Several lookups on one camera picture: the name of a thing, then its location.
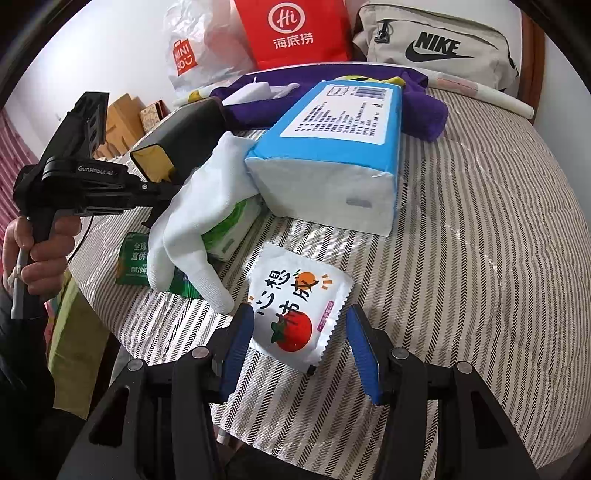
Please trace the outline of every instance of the green cloth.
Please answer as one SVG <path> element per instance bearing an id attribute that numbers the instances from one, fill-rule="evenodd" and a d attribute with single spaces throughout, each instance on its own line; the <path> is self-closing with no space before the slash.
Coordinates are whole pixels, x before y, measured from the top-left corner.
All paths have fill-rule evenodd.
<path id="1" fill-rule="evenodd" d="M 56 384 L 55 408 L 86 419 L 108 338 L 109 331 L 70 279 L 62 295 L 48 358 Z"/>

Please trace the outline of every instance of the nike swoosh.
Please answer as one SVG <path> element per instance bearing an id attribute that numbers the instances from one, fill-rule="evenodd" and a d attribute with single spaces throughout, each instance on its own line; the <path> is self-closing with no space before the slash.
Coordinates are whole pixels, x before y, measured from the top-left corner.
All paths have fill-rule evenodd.
<path id="1" fill-rule="evenodd" d="M 406 58 L 410 61 L 419 63 L 422 61 L 430 61 L 430 60 L 443 60 L 443 59 L 473 59 L 474 57 L 469 57 L 468 55 L 456 55 L 454 53 L 447 54 L 447 53 L 419 53 L 414 49 L 414 42 L 410 42 L 410 45 L 407 47 L 407 51 L 405 52 Z"/>

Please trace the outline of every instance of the nike logo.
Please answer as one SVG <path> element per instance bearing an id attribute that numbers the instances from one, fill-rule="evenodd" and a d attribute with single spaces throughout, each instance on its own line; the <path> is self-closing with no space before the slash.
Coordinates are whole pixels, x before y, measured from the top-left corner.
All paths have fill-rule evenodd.
<path id="1" fill-rule="evenodd" d="M 456 53 L 419 53 L 414 49 L 414 42 L 410 42 L 405 52 L 406 58 L 410 61 L 420 63 L 422 61 L 443 60 L 443 59 L 473 59 L 468 55 L 458 55 Z"/>
<path id="2" fill-rule="evenodd" d="M 456 50 L 460 47 L 461 42 L 453 40 L 452 38 L 442 37 L 432 33 L 421 32 L 415 42 L 410 42 L 407 47 L 406 58 L 410 61 L 421 62 L 429 60 L 443 60 L 443 59 L 473 59 L 468 55 L 458 55 Z M 419 53 L 415 48 L 424 48 L 439 53 Z"/>

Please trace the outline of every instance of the tomato illustration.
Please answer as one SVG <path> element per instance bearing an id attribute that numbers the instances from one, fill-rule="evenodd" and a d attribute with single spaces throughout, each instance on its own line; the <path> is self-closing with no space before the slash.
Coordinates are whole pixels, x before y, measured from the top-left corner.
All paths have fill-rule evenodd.
<path id="1" fill-rule="evenodd" d="M 296 310 L 281 316 L 278 322 L 272 322 L 271 328 L 271 343 L 277 343 L 286 352 L 303 349 L 312 337 L 312 322 L 304 312 Z"/>

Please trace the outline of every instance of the person's hand holding device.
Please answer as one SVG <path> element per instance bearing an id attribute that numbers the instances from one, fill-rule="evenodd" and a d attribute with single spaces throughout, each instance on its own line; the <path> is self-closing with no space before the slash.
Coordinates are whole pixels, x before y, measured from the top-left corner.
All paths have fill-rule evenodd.
<path id="1" fill-rule="evenodd" d="M 19 217 L 8 224 L 2 249 L 2 284 L 9 294 L 12 287 L 9 277 L 12 274 L 22 248 L 30 250 L 34 263 L 21 271 L 21 278 L 31 295 L 46 299 L 57 295 L 62 287 L 67 268 L 66 256 L 74 250 L 74 237 L 80 233 L 82 224 L 77 216 L 62 217 L 56 220 L 51 237 L 35 244 L 31 224 L 25 217 Z"/>

